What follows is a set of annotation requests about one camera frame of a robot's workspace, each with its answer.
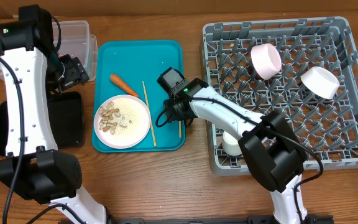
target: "white cup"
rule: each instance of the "white cup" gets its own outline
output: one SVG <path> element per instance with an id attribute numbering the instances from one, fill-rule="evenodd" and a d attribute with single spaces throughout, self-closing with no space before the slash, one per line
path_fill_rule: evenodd
<path id="1" fill-rule="evenodd" d="M 239 156 L 242 154 L 239 143 L 237 139 L 231 136 L 227 132 L 223 132 L 223 142 L 222 142 L 223 150 L 232 156 Z"/>
<path id="2" fill-rule="evenodd" d="M 258 75 L 267 80 L 281 70 L 280 54 L 272 44 L 257 45 L 251 49 L 251 62 Z"/>
<path id="3" fill-rule="evenodd" d="M 339 88 L 339 81 L 330 71 L 313 67 L 301 76 L 303 84 L 314 94 L 325 99 L 334 98 Z"/>

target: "wire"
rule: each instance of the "wire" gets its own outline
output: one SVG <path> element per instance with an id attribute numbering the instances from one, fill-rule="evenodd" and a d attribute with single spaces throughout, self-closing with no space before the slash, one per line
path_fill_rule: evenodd
<path id="1" fill-rule="evenodd" d="M 70 214 L 80 223 L 80 224 L 85 224 L 85 222 L 67 205 L 62 204 L 62 203 L 58 203 L 55 205 L 51 205 L 48 208 L 42 210 L 42 212 L 40 212 L 38 215 L 36 215 L 34 218 L 32 218 L 30 221 L 27 222 L 27 224 L 31 224 L 33 222 L 35 222 L 37 219 L 39 219 L 42 215 L 45 215 L 45 213 L 51 211 L 54 208 L 58 208 L 58 207 L 62 207 L 63 210 L 67 210 L 68 212 L 70 212 Z"/>
<path id="2" fill-rule="evenodd" d="M 25 134 L 24 134 L 24 110 L 23 110 L 23 97 L 22 92 L 20 89 L 20 82 L 18 81 L 16 74 L 13 72 L 13 69 L 5 62 L 4 59 L 0 57 L 0 62 L 7 68 L 9 73 L 12 75 L 14 84 L 16 86 L 16 92 L 17 92 L 17 100 L 19 102 L 19 117 L 20 117 L 20 153 L 19 153 L 19 160 L 17 161 L 15 173 L 12 178 L 11 186 L 9 188 L 9 192 L 6 198 L 4 213 L 2 216 L 2 223 L 6 223 L 7 220 L 7 213 L 9 211 L 9 205 L 11 203 L 13 191 L 16 186 L 17 177 L 19 176 L 20 169 L 22 167 L 22 160 L 23 160 L 23 154 L 24 154 L 24 142 L 25 142 Z"/>
<path id="3" fill-rule="evenodd" d="M 56 53 L 57 53 L 60 50 L 60 45 L 62 44 L 62 30 L 60 29 L 60 24 L 59 21 L 56 19 L 56 17 L 55 16 L 50 16 L 50 17 L 52 17 L 52 19 L 56 22 L 57 29 L 59 30 L 59 36 L 56 44 Z"/>
<path id="4" fill-rule="evenodd" d="M 310 155 L 317 161 L 317 163 L 318 163 L 318 165 L 319 165 L 319 172 L 318 172 L 316 175 L 312 176 L 312 177 L 309 177 L 309 178 L 307 178 L 307 179 L 305 179 L 305 180 L 299 181 L 299 183 L 295 184 L 295 185 L 294 185 L 294 188 L 293 188 L 293 196 L 294 196 L 294 200 L 295 200 L 296 212 L 297 212 L 297 214 L 299 215 L 300 223 L 301 223 L 301 224 L 304 223 L 304 222 L 303 222 L 303 219 L 302 219 L 302 213 L 301 213 L 301 211 L 300 211 L 300 209 L 299 209 L 298 198 L 297 198 L 296 193 L 297 193 L 298 187 L 299 187 L 300 185 L 302 185 L 302 184 L 304 184 L 304 183 L 307 183 L 307 182 L 309 182 L 309 181 L 311 181 L 311 180 L 315 180 L 315 179 L 317 179 L 318 177 L 320 177 L 321 174 L 323 174 L 324 167 L 323 167 L 323 163 L 321 162 L 321 159 L 320 159 L 314 152 L 312 152 L 311 150 L 309 150 L 307 147 L 301 145 L 301 144 L 298 143 L 297 141 L 294 141 L 294 140 L 292 140 L 292 139 L 290 139 L 290 138 L 288 138 L 288 137 L 286 137 L 286 136 L 284 136 L 284 135 L 282 135 L 282 134 L 280 134 L 280 133 L 278 133 L 278 132 L 276 132 L 276 131 L 274 131 L 274 130 L 272 130 L 272 129 L 270 129 L 270 128 L 267 128 L 267 127 L 265 127 L 265 126 L 261 126 L 260 123 L 251 120 L 249 117 L 244 116 L 243 114 L 241 114 L 240 112 L 238 112 L 238 111 L 236 111 L 235 109 L 231 108 L 231 107 L 228 106 L 227 104 L 222 103 L 222 102 L 220 102 L 220 101 L 218 101 L 218 100 L 216 100 L 216 99 L 213 99 L 213 98 L 191 97 L 191 98 L 189 98 L 189 99 L 185 99 L 185 100 L 178 101 L 177 103 L 174 103 L 174 104 L 170 105 L 170 107 L 168 107 L 168 108 L 164 108 L 164 110 L 157 116 L 157 119 L 155 120 L 155 125 L 156 125 L 156 127 L 159 128 L 159 127 L 162 127 L 162 126 L 164 126 L 165 124 L 168 123 L 168 120 L 169 120 L 170 118 L 167 118 L 167 120 L 165 120 L 163 124 L 158 124 L 159 119 L 161 118 L 161 116 L 162 116 L 166 111 L 168 111 L 168 109 L 172 109 L 175 105 L 178 105 L 178 104 L 180 104 L 180 103 L 186 103 L 186 102 L 190 102 L 190 101 L 193 101 L 193 100 L 204 100 L 204 101 L 210 101 L 210 102 L 213 102 L 213 103 L 217 103 L 217 104 L 219 104 L 219 105 L 225 107 L 225 108 L 228 109 L 229 111 L 233 112 L 234 114 L 236 114 L 236 115 L 239 116 L 240 118 L 244 119 L 245 121 L 250 122 L 251 124 L 253 124 L 253 125 L 255 125 L 255 126 L 258 126 L 258 127 L 260 127 L 260 128 L 263 128 L 265 131 L 270 132 L 271 134 L 275 135 L 276 137 L 280 137 L 280 138 L 282 138 L 282 139 L 285 139 L 286 141 L 290 141 L 290 142 L 293 143 L 297 148 L 306 151 L 308 154 L 310 154 Z"/>

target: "tray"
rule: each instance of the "tray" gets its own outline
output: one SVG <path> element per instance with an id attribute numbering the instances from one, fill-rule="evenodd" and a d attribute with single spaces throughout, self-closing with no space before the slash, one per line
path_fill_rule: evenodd
<path id="1" fill-rule="evenodd" d="M 108 98 L 126 94 L 110 82 L 112 73 L 119 75 L 145 102 L 144 81 L 149 99 L 152 124 L 163 110 L 162 102 L 168 99 L 167 93 L 158 85 L 157 78 L 167 68 L 172 67 L 183 73 L 183 57 L 179 43 L 173 40 L 140 40 L 107 42 L 99 49 L 94 94 L 94 115 L 99 106 Z M 168 123 L 162 128 L 154 126 L 157 147 L 154 147 L 151 130 L 136 146 L 128 149 L 113 149 L 103 144 L 92 132 L 92 144 L 99 152 L 151 152 L 172 151 L 180 148 L 186 139 L 185 126 L 179 122 Z"/>
<path id="2" fill-rule="evenodd" d="M 255 78 L 249 67 L 251 48 L 264 43 L 276 46 L 282 58 L 281 71 L 266 81 Z M 358 54 L 345 18 L 206 24 L 201 54 L 203 78 L 222 96 L 248 110 L 281 112 L 324 169 L 358 168 Z M 341 86 L 332 100 L 301 83 L 300 75 L 314 66 L 337 76 Z M 212 123 L 207 130 L 212 172 L 250 174 L 242 156 L 223 151 L 223 130 Z M 305 169 L 318 169 L 308 159 Z"/>

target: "wooden surface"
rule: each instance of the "wooden surface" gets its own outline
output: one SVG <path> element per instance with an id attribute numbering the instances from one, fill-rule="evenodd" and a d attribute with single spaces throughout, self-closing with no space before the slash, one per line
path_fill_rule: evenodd
<path id="1" fill-rule="evenodd" d="M 183 48 L 185 76 L 192 79 L 201 77 L 199 46 L 202 28 L 207 23 L 323 16 L 347 18 L 358 49 L 358 11 L 66 20 L 87 20 L 99 46 L 111 40 L 176 40 Z M 4 89 L 0 80 L 0 103 L 6 100 Z M 269 192 L 251 176 L 216 177 L 211 173 L 204 121 L 195 120 L 186 130 L 185 144 L 177 151 L 102 154 L 91 143 L 94 82 L 72 90 L 83 97 L 86 141 L 81 148 L 65 151 L 80 160 L 86 189 L 117 218 L 224 218 L 273 213 Z M 304 176 L 313 174 L 305 172 Z M 8 188 L 0 183 L 0 221 L 7 191 Z M 309 213 L 334 215 L 336 223 L 358 223 L 358 170 L 324 172 L 318 180 L 302 186 L 302 192 Z M 45 205 L 24 201 L 15 195 L 9 210 L 9 223 L 24 223 L 44 208 Z M 39 223 L 56 223 L 62 218 L 59 212 L 51 211 Z"/>

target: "clear plastic container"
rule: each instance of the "clear plastic container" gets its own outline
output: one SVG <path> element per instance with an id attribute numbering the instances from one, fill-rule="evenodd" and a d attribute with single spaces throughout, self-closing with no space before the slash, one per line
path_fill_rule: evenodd
<path id="1" fill-rule="evenodd" d="M 53 27 L 53 44 L 57 44 L 58 27 L 55 22 Z M 96 37 L 90 34 L 90 28 L 86 21 L 63 21 L 60 22 L 62 30 L 62 44 L 60 46 L 59 54 L 70 54 L 73 57 L 78 57 L 84 66 L 89 80 L 96 78 L 96 60 L 98 58 L 98 44 Z M 0 79 L 4 79 L 2 71 L 0 70 Z"/>

